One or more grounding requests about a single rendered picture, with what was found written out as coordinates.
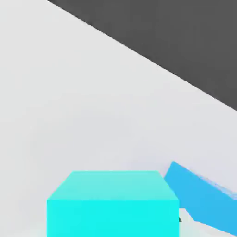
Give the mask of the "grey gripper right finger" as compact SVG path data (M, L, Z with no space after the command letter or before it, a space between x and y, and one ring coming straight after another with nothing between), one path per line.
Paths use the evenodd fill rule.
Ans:
M206 237L205 232L190 216L185 208L179 209L179 237Z

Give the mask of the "large blue box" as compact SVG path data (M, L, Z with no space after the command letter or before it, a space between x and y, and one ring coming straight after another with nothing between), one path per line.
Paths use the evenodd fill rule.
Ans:
M237 237L237 193L171 162L165 181L197 222Z

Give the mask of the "small cyan cube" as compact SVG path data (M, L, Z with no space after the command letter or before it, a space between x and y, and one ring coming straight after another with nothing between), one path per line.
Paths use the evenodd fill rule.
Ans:
M179 237L179 206L157 171L74 171L47 200L47 237Z

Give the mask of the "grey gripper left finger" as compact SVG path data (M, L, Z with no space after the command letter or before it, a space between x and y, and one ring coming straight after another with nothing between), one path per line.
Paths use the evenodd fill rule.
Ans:
M20 237L46 237L46 209L22 212L23 229Z

